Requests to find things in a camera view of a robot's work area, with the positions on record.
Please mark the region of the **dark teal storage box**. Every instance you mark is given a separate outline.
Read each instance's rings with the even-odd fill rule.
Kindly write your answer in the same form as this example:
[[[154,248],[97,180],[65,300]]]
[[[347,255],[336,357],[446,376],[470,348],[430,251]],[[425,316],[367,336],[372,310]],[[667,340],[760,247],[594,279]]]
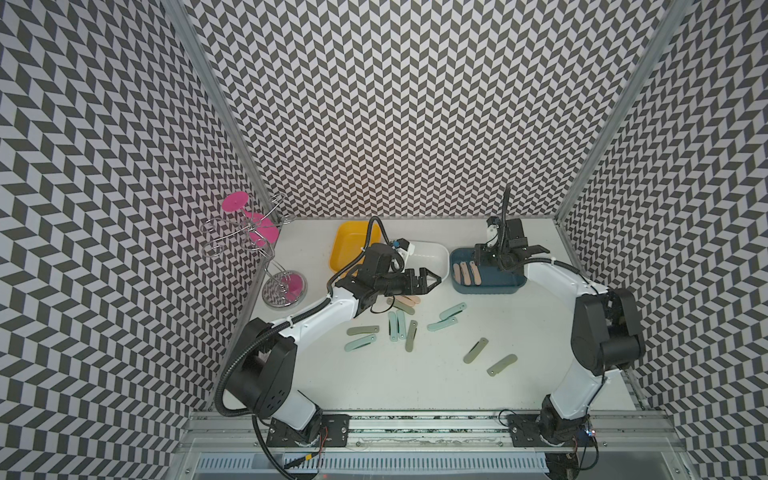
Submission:
[[[481,265],[475,260],[475,252],[473,248],[457,248],[450,253],[450,278],[451,283],[455,291],[461,294],[513,294],[520,288],[526,285],[527,279],[524,275],[515,272],[508,272],[500,270],[496,265]],[[453,263],[458,263],[459,266],[462,262],[466,262],[470,274],[470,262],[474,261],[479,267],[482,277],[482,284],[477,286],[474,283],[470,286],[463,284],[459,285],[453,278]]]

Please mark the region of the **pink knife diagonal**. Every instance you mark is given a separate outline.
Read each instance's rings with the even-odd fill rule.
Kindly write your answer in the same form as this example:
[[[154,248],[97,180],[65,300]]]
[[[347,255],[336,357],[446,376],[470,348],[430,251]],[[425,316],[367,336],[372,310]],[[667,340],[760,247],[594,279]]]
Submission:
[[[472,272],[473,283],[475,285],[477,285],[477,286],[481,285],[482,284],[482,277],[481,277],[481,274],[480,274],[479,267],[476,265],[476,263],[474,261],[471,261],[469,266],[470,266],[470,270]]]

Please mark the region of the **pink knife vertical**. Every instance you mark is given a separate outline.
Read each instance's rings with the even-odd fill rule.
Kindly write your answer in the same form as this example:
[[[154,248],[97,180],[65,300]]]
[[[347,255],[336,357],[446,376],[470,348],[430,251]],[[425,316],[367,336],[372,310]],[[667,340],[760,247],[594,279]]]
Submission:
[[[466,262],[462,262],[460,264],[460,269],[461,269],[461,272],[462,272],[463,284],[464,285],[468,285],[468,286],[472,285],[473,284],[472,276],[470,274],[469,267],[468,267],[467,263]]]

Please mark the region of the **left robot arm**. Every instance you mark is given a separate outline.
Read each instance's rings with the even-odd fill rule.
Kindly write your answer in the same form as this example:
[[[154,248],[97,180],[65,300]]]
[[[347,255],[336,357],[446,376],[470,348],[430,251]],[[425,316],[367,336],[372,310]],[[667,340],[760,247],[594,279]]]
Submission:
[[[300,353],[337,326],[370,309],[379,297],[421,296],[442,277],[426,267],[405,266],[400,239],[375,243],[336,272],[322,300],[272,323],[246,325],[214,391],[214,407],[224,417],[270,418],[309,444],[319,435],[322,409],[293,387]]]

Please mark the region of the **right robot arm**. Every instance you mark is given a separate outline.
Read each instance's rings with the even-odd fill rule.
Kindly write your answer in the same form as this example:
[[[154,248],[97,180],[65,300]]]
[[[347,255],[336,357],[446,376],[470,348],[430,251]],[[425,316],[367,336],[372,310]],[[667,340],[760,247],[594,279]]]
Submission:
[[[546,288],[572,313],[573,362],[554,392],[545,396],[535,425],[541,439],[561,445],[588,425],[589,413],[610,378],[645,354],[639,310],[633,293],[610,289],[531,245],[520,219],[492,216],[487,240],[474,247],[474,263],[510,273]]]

